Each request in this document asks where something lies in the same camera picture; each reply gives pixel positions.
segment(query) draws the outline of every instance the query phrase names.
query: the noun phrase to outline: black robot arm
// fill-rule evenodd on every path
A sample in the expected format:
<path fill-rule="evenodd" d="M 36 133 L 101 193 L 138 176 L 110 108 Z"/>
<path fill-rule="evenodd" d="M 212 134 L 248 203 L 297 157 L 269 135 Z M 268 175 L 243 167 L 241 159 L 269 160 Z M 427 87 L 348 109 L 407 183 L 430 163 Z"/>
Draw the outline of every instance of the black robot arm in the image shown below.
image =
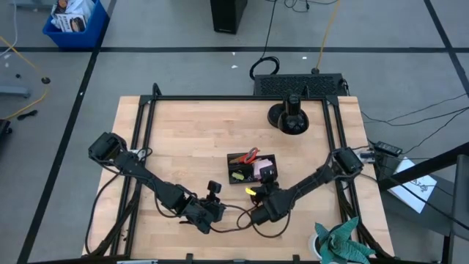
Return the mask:
<path fill-rule="evenodd" d="M 155 197 L 161 201 L 164 208 L 175 213 L 175 216 L 188 219 L 204 234 L 209 233 L 210 225 L 220 221 L 225 207 L 215 194 L 221 190 L 221 185 L 210 181 L 210 194 L 199 199 L 186 188 L 164 182 L 151 173 L 139 161 L 139 157 L 127 151 L 125 140 L 114 133 L 103 133 L 88 149 L 89 157 L 102 166 L 115 166 L 122 175 L 134 177 L 156 193 Z"/>
<path fill-rule="evenodd" d="M 251 189 L 255 193 L 251 196 L 253 202 L 262 203 L 251 212 L 253 224 L 260 225 L 268 220 L 275 222 L 284 218 L 293 209 L 296 200 L 337 178 L 352 180 L 360 174 L 362 168 L 363 164 L 352 149 L 340 148 L 329 154 L 325 164 L 315 173 L 286 190 L 278 187 L 275 167 L 264 168 L 261 170 L 262 185 Z"/>

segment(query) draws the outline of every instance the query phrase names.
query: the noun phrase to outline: teal plush toy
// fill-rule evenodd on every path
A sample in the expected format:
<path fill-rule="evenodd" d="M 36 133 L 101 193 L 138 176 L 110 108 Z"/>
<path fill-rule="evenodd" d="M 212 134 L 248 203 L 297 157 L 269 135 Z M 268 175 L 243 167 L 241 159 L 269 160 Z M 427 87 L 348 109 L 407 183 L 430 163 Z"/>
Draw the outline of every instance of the teal plush toy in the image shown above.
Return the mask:
<path fill-rule="evenodd" d="M 369 264 L 366 257 L 374 254 L 374 250 L 349 239 L 357 224 L 358 217 L 355 217 L 342 225 L 334 227 L 329 232 L 321 224 L 316 223 L 314 228 L 318 235 L 317 240 L 322 264 L 329 264 L 333 261 L 338 264 L 345 264 L 348 260 Z"/>

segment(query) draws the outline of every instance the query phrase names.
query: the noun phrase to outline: wooden tabletop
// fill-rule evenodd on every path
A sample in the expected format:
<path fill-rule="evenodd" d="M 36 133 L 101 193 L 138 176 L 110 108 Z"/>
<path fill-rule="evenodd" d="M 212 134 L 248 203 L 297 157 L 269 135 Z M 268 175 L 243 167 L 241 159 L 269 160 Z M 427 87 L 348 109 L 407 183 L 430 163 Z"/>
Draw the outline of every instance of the wooden tabletop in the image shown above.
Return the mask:
<path fill-rule="evenodd" d="M 113 132 L 128 144 L 132 140 L 138 102 L 139 97 L 120 98 L 114 121 Z M 348 145 L 367 145 L 357 98 L 343 97 L 339 102 Z M 227 153 L 242 153 L 256 146 L 261 150 L 260 155 L 275 154 L 281 188 L 289 188 L 310 175 L 324 164 L 329 153 L 320 102 L 302 102 L 310 126 L 298 136 L 286 135 L 268 123 L 267 111 L 274 103 L 277 102 L 158 101 L 149 141 L 154 152 L 147 159 L 146 167 L 162 180 L 183 184 L 200 197 L 207 194 L 209 180 L 214 180 L 223 186 L 218 195 L 223 203 L 250 208 L 252 204 L 244 192 L 244 188 L 250 185 L 228 184 Z M 147 112 L 148 107 L 144 113 L 139 147 L 143 142 Z M 338 147 L 332 108 L 330 113 Z M 370 165 L 366 165 L 363 173 L 374 177 Z M 103 171 L 100 187 L 112 176 Z M 123 177 L 118 178 L 97 203 L 89 239 L 92 249 L 97 247 L 116 220 L 122 183 Z M 357 177 L 355 185 L 363 223 L 384 250 L 393 254 L 377 184 L 366 177 Z M 240 213 L 228 208 L 222 221 L 213 224 L 214 228 L 235 228 Z M 179 221 L 162 217 L 156 211 L 151 191 L 143 187 L 132 258 L 181 260 L 187 253 L 193 253 L 196 260 L 291 260 L 293 254 L 299 254 L 302 260 L 316 260 L 316 255 L 308 248 L 308 239 L 315 234 L 314 223 L 324 224 L 329 229 L 341 223 L 333 183 L 319 187 L 296 202 L 289 227 L 279 238 L 263 238 L 253 229 L 204 235 L 194 226 L 179 224 Z M 259 229 L 265 234 L 276 234 L 284 227 L 285 221 L 286 218 L 276 223 L 267 222 Z M 122 241 L 127 239 L 127 227 L 120 239 L 119 245 L 122 245 Z M 120 246 L 119 252 L 123 251 L 123 246 Z"/>

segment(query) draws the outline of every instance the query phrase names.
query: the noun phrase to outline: red object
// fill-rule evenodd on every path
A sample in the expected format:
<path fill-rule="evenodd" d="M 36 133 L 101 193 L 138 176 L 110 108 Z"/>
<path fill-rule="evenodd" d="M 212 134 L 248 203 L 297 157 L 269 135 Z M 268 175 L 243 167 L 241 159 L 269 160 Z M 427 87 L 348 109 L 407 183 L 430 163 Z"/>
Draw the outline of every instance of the red object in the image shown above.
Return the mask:
<path fill-rule="evenodd" d="M 256 156 L 257 156 L 258 152 L 259 152 L 259 149 L 257 147 L 253 147 L 251 150 L 249 150 L 248 153 L 229 161 L 229 163 L 231 163 L 231 164 L 234 164 L 234 163 L 250 164 L 252 161 L 254 161 L 254 159 L 256 159 Z"/>

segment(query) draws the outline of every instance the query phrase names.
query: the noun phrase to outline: black floor line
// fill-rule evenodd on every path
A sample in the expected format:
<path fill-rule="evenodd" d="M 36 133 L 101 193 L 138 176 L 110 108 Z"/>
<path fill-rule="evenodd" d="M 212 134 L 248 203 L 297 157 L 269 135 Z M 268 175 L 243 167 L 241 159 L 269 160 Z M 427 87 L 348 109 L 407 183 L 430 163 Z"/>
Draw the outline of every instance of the black floor line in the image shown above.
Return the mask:
<path fill-rule="evenodd" d="M 263 52 L 264 47 L 103 47 L 101 52 L 183 53 L 183 52 Z M 267 52 L 320 52 L 320 47 L 267 47 Z M 342 53 L 444 53 L 446 48 L 326 47 L 324 52 Z"/>
<path fill-rule="evenodd" d="M 92 48 L 17 47 L 20 52 L 93 52 Z M 264 47 L 102 47 L 106 53 L 188 53 L 188 52 L 263 52 Z M 268 52 L 320 52 L 320 47 L 267 47 Z M 457 53 L 469 53 L 469 48 L 455 48 Z M 445 53 L 448 48 L 432 47 L 325 47 L 326 53 L 372 54 L 432 54 Z"/>
<path fill-rule="evenodd" d="M 23 247 L 21 248 L 21 252 L 18 257 L 18 263 L 20 264 L 28 262 L 29 255 L 31 254 L 32 248 L 34 246 L 37 233 L 39 232 L 40 225 L 44 218 L 45 210 L 47 209 L 47 204 L 49 203 L 49 199 L 51 198 L 53 186 L 55 185 L 57 176 L 59 175 L 60 166 L 62 165 L 62 162 L 64 160 L 65 151 L 67 150 L 68 142 L 70 141 L 70 137 L 72 136 L 72 131 L 75 126 L 78 113 L 80 111 L 81 103 L 83 102 L 83 98 L 86 93 L 86 88 L 88 87 L 89 80 L 95 67 L 96 58 L 99 54 L 100 47 L 103 44 L 104 36 L 106 35 L 106 31 L 108 29 L 109 21 L 111 20 L 112 12 L 114 11 L 115 5 L 116 0 L 111 0 L 111 3 L 109 4 L 108 8 L 109 19 L 106 20 L 103 25 L 103 28 L 101 29 L 100 38 L 96 43 L 91 58 L 89 59 L 88 66 L 86 67 L 83 80 L 81 81 L 80 88 L 76 95 L 75 103 L 73 104 L 72 111 L 70 112 L 70 116 L 67 121 L 67 125 L 65 126 L 65 131 L 62 136 L 62 140 L 59 144 L 59 149 L 57 150 L 57 154 L 55 156 L 55 159 L 53 160 L 51 171 L 49 172 L 48 179 L 45 182 L 43 193 L 40 197 L 39 204 L 37 205 L 36 212 L 34 213 L 34 217 L 32 219 L 31 226 L 29 227 L 28 234 L 26 235 Z"/>
<path fill-rule="evenodd" d="M 451 58 L 451 62 L 453 62 L 454 69 L 456 70 L 456 73 L 461 81 L 461 84 L 464 87 L 464 90 L 467 93 L 469 93 L 469 80 L 468 80 L 468 77 L 466 76 L 466 72 L 464 71 L 464 68 L 461 66 L 461 62 L 459 61 L 455 53 L 456 49 L 453 48 L 453 46 L 451 45 L 448 35 L 446 34 L 445 29 L 443 28 L 443 25 L 441 24 L 440 19 L 438 18 L 438 15 L 435 11 L 435 8 L 433 7 L 432 2 L 430 0 L 424 0 L 424 2 L 426 5 L 426 8 L 428 9 L 428 12 L 430 13 L 430 16 L 432 17 L 433 23 L 435 24 L 438 30 L 438 34 L 440 34 L 441 40 L 443 41 L 445 48 L 448 49 L 448 55 Z"/>

